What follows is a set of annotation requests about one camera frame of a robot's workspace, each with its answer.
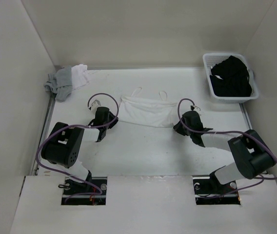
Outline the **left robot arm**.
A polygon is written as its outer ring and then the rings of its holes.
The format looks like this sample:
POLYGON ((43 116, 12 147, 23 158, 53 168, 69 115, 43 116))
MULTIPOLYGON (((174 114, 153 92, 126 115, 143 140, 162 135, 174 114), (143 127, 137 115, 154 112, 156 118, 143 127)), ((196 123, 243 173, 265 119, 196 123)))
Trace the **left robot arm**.
POLYGON ((106 131, 113 128, 118 120, 118 116, 109 108, 98 107, 94 119, 88 125, 57 122, 38 152, 49 163, 68 170, 76 164, 83 136, 88 137, 89 142, 101 142, 106 131))

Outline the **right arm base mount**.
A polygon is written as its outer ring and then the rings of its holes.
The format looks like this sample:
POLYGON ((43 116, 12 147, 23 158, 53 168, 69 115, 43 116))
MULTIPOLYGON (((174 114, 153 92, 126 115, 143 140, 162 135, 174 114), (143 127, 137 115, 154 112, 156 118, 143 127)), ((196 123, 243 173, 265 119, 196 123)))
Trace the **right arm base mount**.
POLYGON ((240 205, 236 181, 213 185, 209 176, 193 177, 195 202, 197 205, 240 205))

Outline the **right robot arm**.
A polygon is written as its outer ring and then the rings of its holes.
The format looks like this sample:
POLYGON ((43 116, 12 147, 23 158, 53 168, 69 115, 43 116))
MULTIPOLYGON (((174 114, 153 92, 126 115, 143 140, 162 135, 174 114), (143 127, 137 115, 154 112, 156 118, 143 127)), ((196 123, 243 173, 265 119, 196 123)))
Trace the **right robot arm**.
POLYGON ((254 130, 216 132, 205 128, 199 113, 194 110, 184 113, 173 129, 182 136, 190 137, 200 147, 221 149, 232 154, 233 163, 209 174, 207 188, 211 193, 220 193, 230 183, 240 179, 256 178, 263 182, 266 178, 261 174, 277 164, 272 152, 254 130))

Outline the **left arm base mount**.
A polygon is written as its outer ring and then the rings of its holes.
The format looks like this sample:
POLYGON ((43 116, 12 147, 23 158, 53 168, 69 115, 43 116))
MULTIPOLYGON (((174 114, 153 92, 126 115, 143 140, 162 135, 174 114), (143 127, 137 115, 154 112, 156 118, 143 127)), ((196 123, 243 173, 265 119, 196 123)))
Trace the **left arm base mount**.
POLYGON ((58 185, 58 188, 62 189, 61 204, 72 206, 106 205, 108 178, 93 177, 91 183, 98 186, 102 190, 102 194, 99 195, 99 191, 93 186, 65 178, 65 182, 58 185))

